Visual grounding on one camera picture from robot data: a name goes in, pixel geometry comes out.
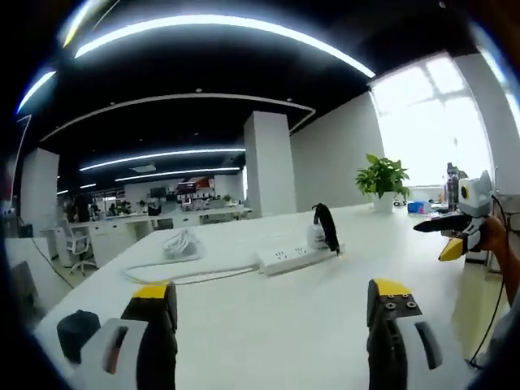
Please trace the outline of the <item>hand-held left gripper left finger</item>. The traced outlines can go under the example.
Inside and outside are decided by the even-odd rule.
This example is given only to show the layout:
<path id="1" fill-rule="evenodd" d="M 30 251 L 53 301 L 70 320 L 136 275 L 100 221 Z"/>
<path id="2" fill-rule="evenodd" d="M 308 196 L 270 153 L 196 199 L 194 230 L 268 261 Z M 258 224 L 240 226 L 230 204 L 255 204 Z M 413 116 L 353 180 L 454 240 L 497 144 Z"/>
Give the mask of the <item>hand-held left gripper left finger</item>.
<path id="1" fill-rule="evenodd" d="M 174 389 L 178 344 L 173 283 L 135 292 L 80 351 L 80 389 Z"/>

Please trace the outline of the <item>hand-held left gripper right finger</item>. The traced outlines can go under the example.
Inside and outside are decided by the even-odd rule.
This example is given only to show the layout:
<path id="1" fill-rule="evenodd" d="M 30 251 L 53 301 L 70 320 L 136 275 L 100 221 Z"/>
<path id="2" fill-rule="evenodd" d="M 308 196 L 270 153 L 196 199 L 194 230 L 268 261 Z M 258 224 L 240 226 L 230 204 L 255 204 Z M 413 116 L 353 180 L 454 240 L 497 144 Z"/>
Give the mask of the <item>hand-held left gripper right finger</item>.
<path id="1" fill-rule="evenodd" d="M 439 342 L 411 291 L 388 279 L 371 279 L 367 289 L 366 350 L 370 389 L 413 389 L 439 370 Z"/>

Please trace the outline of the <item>person's right hand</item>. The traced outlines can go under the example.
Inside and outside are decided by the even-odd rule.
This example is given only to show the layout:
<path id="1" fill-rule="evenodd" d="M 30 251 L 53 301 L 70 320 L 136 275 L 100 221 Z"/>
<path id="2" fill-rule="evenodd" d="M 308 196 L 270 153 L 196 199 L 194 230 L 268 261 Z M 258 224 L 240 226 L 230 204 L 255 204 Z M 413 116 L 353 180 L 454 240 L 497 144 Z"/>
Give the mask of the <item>person's right hand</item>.
<path id="1" fill-rule="evenodd" d="M 491 252 L 499 263 L 508 259 L 508 234 L 496 216 L 488 216 L 480 228 L 480 241 L 476 249 Z"/>

